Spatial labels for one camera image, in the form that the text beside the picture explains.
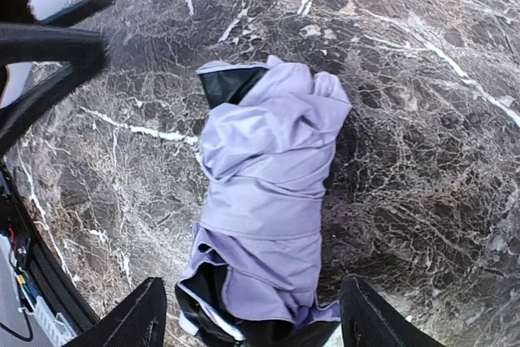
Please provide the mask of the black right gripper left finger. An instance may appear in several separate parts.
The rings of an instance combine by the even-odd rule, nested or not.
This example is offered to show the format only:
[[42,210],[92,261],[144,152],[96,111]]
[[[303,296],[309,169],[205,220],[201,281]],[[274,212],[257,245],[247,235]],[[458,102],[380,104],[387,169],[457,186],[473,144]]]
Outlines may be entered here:
[[149,277],[94,327],[67,344],[75,347],[163,347],[167,317],[164,282]]

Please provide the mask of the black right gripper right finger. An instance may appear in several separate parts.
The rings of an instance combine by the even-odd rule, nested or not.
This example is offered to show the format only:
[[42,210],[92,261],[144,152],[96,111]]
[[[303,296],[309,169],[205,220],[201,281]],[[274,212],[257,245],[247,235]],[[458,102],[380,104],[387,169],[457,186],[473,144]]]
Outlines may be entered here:
[[340,312],[345,346],[443,347],[356,276],[346,278],[342,284]]

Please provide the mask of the lavender folding umbrella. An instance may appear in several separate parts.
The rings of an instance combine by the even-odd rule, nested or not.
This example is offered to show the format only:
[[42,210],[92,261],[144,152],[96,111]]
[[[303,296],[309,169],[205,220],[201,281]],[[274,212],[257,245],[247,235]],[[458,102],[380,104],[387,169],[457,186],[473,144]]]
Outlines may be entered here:
[[324,182],[351,110],[340,80],[303,63],[200,67],[210,113],[200,136],[209,181],[179,324],[208,346],[323,346],[340,325],[319,305]]

